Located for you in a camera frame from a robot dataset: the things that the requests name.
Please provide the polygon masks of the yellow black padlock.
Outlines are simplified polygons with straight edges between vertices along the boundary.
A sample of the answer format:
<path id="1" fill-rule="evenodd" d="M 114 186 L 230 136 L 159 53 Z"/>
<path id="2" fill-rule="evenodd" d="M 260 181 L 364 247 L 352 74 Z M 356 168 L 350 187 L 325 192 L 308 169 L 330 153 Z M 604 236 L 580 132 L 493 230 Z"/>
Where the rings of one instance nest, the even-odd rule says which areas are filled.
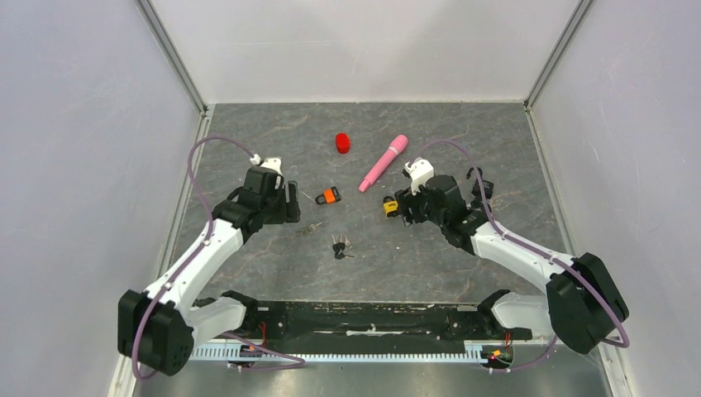
<path id="1" fill-rule="evenodd" d="M 398 202 L 393 196 L 385 196 L 383 198 L 384 215 L 387 218 L 398 216 Z"/>

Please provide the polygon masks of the orange black padlock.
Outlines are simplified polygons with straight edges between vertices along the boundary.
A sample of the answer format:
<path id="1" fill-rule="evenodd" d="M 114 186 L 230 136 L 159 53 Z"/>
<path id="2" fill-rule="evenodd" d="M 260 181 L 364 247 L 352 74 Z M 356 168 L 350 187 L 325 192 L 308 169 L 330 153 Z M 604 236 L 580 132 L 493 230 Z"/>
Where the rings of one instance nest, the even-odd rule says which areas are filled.
<path id="1" fill-rule="evenodd" d="M 336 186 L 332 186 L 329 189 L 325 189 L 321 194 L 315 198 L 315 203 L 317 205 L 326 205 L 331 203 L 337 203 L 341 201 L 341 194 Z"/>

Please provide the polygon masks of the small silver key bunch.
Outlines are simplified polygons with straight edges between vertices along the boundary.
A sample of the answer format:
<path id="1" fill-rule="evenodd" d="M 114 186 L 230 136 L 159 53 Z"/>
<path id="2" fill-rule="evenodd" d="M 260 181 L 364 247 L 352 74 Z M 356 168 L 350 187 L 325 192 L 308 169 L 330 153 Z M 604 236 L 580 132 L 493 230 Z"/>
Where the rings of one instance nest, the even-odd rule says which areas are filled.
<path id="1" fill-rule="evenodd" d="M 309 225 L 300 228 L 297 230 L 297 235 L 298 236 L 305 236 L 314 233 L 320 226 L 322 225 L 322 222 L 314 222 L 310 223 Z"/>

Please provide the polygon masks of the black Kaijing padlock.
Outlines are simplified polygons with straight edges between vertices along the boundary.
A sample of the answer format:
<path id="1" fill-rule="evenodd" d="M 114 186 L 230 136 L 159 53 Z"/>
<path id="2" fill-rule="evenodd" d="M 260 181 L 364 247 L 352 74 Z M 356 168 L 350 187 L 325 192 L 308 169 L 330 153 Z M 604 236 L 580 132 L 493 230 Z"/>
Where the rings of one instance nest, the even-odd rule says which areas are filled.
<path id="1" fill-rule="evenodd" d="M 484 203 L 488 203 L 493 196 L 494 183 L 484 178 L 483 170 L 480 167 L 470 168 L 466 174 L 466 178 L 470 179 L 475 170 L 479 174 L 479 177 L 475 178 L 471 190 L 473 198 L 470 201 L 470 206 L 472 208 L 482 208 Z"/>

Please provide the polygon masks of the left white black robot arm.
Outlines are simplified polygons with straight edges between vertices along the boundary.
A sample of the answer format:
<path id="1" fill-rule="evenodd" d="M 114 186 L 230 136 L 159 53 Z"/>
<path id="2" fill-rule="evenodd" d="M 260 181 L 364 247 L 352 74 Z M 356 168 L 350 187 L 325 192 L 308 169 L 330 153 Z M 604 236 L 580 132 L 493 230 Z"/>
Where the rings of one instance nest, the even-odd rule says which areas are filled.
<path id="1" fill-rule="evenodd" d="M 224 262 L 264 225 L 298 222 L 297 185 L 286 181 L 279 157 L 251 166 L 244 184 L 220 202 L 198 238 L 143 291 L 118 302 L 117 350 L 164 375 L 177 374 L 193 351 L 225 332 L 254 335 L 253 299 L 225 293 L 202 307 L 195 300 Z"/>

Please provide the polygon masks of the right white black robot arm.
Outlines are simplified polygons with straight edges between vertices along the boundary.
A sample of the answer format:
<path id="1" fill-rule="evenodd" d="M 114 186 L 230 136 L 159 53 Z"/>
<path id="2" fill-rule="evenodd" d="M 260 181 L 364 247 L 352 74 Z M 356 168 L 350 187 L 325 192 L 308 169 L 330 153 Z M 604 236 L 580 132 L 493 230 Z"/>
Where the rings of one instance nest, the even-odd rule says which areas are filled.
<path id="1" fill-rule="evenodd" d="M 432 176 L 394 197 L 406 225 L 431 222 L 455 248 L 493 261 L 536 286 L 545 296 L 554 334 L 571 350 L 588 353 L 600 343 L 626 348 L 629 309 L 607 266 L 586 252 L 572 256 L 539 246 L 498 223 L 489 200 L 492 183 L 478 175 L 471 202 L 454 177 Z"/>

